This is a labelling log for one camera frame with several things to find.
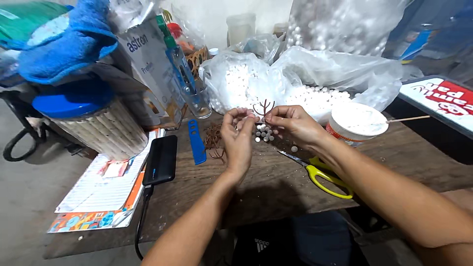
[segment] table surface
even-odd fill
[[[221,115],[198,121],[201,137]],[[178,136],[176,178],[154,189],[143,228],[142,242],[154,241],[209,188],[225,166],[207,154],[207,161],[194,165],[187,122],[167,135]],[[251,168],[233,197],[220,227],[227,228],[283,217],[354,207],[354,200],[340,199],[317,188],[306,170],[278,149],[290,151],[284,141],[253,142]],[[394,171],[444,192],[473,187],[473,166],[461,164],[402,123],[392,123],[383,135],[366,141],[358,149]],[[304,151],[297,156],[308,158]],[[329,189],[339,191],[332,184]],[[132,245],[139,215],[126,228],[57,233],[44,258],[64,257],[108,248]]]

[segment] scissors blade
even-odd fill
[[[293,159],[294,161],[296,161],[298,164],[302,165],[303,167],[306,167],[308,164],[306,164],[303,160],[301,160],[300,158],[296,157],[296,156],[293,156],[293,155],[290,155],[290,154],[287,154],[286,152],[284,151],[278,151],[280,154],[282,155],[285,155],[291,159]]]

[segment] lined paper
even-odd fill
[[[127,200],[149,153],[153,139],[164,130],[149,133],[145,149],[138,154],[129,169],[121,177],[103,177],[98,174],[109,161],[103,154],[97,155],[79,178],[74,187],[56,207],[55,213],[85,213],[120,210]]]

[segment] blue lid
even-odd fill
[[[100,78],[54,87],[33,100],[33,107],[50,118],[72,118],[95,112],[110,103],[114,93]]]

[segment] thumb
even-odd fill
[[[271,125],[283,126],[284,128],[290,128],[291,120],[289,118],[282,118],[279,116],[267,116],[265,121]]]
[[[253,126],[256,123],[257,119],[251,116],[248,116],[243,123],[243,127],[240,130],[240,134],[244,133],[245,135],[251,136],[251,132],[253,131]]]

